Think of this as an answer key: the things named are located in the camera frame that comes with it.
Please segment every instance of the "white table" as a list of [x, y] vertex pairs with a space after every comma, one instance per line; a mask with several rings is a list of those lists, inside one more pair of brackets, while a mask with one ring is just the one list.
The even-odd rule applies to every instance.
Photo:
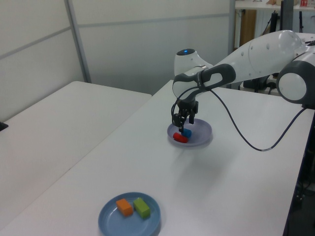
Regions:
[[[279, 5], [266, 4], [268, 0], [253, 1], [253, 0], [237, 0], [235, 1], [235, 9], [248, 10], [280, 10]], [[315, 11], [313, 7], [300, 6], [300, 1], [293, 6], [293, 11]]]
[[151, 95], [73, 82], [0, 132], [0, 229], [136, 112]]
[[[306, 110], [271, 151], [251, 149], [224, 107], [200, 95], [197, 118], [214, 139], [182, 149], [166, 135], [172, 81], [54, 183], [0, 236], [99, 236], [102, 207], [118, 194], [149, 194], [161, 236], [282, 236], [314, 111]], [[216, 88], [245, 137], [268, 148], [301, 107], [281, 97]]]

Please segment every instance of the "blue plate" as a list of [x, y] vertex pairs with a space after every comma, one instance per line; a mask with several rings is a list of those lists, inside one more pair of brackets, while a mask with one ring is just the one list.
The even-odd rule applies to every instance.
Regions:
[[[116, 201], [125, 198], [132, 206], [133, 201], [142, 198], [151, 210], [150, 217], [142, 219], [134, 210], [131, 216], [123, 216]], [[156, 236], [160, 231], [161, 213], [157, 202], [144, 193], [124, 193], [111, 199], [98, 217], [98, 226], [105, 236]]]
[[189, 120], [186, 120], [184, 128], [191, 130], [192, 135], [187, 143], [180, 143], [173, 139], [173, 134], [175, 132], [179, 133], [178, 127], [174, 126], [173, 124], [169, 125], [167, 128], [167, 135], [171, 143], [185, 147], [196, 147], [208, 145], [213, 139], [212, 127], [204, 120], [195, 118], [194, 124], [190, 124]]

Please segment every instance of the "wooden panel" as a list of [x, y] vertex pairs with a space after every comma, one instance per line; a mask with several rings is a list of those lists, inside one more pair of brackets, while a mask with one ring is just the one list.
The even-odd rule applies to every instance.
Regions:
[[256, 10], [242, 12], [240, 46], [254, 39], [256, 23]]

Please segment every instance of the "black cable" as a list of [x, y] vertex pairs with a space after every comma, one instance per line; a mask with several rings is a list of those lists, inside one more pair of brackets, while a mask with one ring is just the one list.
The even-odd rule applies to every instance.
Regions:
[[262, 32], [263, 34], [265, 33], [265, 31], [266, 31], [266, 29], [267, 29], [268, 25], [270, 24], [270, 22], [271, 22], [271, 18], [272, 18], [272, 17], [270, 17], [270, 20], [268, 21], [268, 23], [267, 23], [267, 26], [266, 26], [265, 30]]
[[290, 122], [290, 124], [287, 126], [287, 128], [285, 129], [285, 131], [281, 134], [280, 138], [275, 142], [275, 144], [273, 144], [270, 148], [267, 148], [267, 149], [258, 149], [256, 147], [254, 147], [253, 145], [251, 145], [247, 140], [246, 138], [243, 136], [243, 134], [240, 132], [240, 130], [238, 129], [238, 127], [236, 126], [235, 122], [234, 122], [234, 119], [229, 111], [229, 109], [227, 108], [227, 106], [225, 105], [225, 103], [222, 101], [222, 99], [215, 93], [213, 92], [212, 90], [210, 90], [211, 93], [213, 93], [217, 98], [218, 100], [222, 103], [222, 105], [225, 107], [228, 115], [230, 116], [231, 118], [231, 121], [234, 125], [234, 127], [236, 128], [237, 132], [240, 134], [240, 136], [244, 139], [244, 141], [253, 149], [257, 150], [257, 151], [269, 151], [271, 149], [273, 149], [279, 142], [280, 140], [284, 137], [285, 133], [288, 131], [288, 129], [291, 127], [291, 125], [295, 122], [295, 120], [298, 118], [298, 116], [304, 112], [306, 110], [306, 108], [303, 108], [302, 110], [300, 110], [298, 112], [298, 114], [296, 114], [296, 116], [293, 118], [293, 120]]

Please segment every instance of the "white wall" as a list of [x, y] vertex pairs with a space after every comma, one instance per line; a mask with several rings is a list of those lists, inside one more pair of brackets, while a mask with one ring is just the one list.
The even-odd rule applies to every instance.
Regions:
[[228, 55], [234, 1], [69, 2], [92, 83], [154, 94], [174, 78], [179, 50], [212, 64]]
[[0, 32], [0, 121], [83, 81], [64, 0], [1, 0]]

